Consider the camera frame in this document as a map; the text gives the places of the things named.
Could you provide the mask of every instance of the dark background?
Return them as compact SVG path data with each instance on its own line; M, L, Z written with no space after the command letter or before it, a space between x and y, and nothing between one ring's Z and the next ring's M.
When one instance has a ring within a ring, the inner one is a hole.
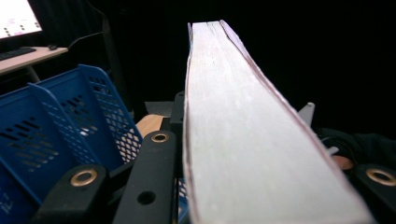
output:
M0 42L67 47L100 32L110 4L116 44L124 46L146 101L172 101L184 88L187 22L225 20L264 74L297 110L316 105L314 127L396 138L395 3L389 1L78 1L30 0L43 32ZM51 77L75 65L63 57L35 66Z

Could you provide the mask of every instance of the desk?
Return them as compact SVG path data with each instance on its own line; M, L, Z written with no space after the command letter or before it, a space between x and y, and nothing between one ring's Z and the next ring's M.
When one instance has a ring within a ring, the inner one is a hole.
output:
M60 56L67 52L67 48L49 50L47 47L34 47L34 52L0 61L0 76L19 69L27 69L34 82L40 80L32 65Z

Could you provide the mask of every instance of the keyboard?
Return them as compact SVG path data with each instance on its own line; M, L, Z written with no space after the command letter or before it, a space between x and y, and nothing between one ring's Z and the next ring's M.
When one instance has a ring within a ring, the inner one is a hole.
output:
M36 51L37 49L34 48L20 48L20 49L14 49L8 52L0 53L0 61L14 58L23 54L31 53Z

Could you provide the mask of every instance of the black cloth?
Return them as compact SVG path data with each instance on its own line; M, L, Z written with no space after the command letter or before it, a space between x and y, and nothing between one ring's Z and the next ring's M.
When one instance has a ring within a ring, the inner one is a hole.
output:
M377 133L345 133L318 128L316 133L326 147L338 147L335 155L351 159L356 165L373 163L396 170L396 140Z

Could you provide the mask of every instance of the bolt hole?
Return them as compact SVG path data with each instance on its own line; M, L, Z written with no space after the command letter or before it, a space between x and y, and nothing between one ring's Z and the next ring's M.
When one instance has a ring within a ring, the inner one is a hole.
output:
M375 173L374 175L380 179L383 179L383 180L387 180L387 181L390 180L390 178L387 175L383 175L383 174L379 174L379 173Z
M92 174L84 173L84 174L77 176L77 181L86 181L86 180L89 180L90 178L92 178Z
M151 204L155 200L155 193L152 191L144 191L137 196L137 201L143 205Z
M168 135L166 135L164 133L158 133L158 134L153 135L151 137L151 140L153 142L162 143L162 142L165 142L166 140L168 140Z

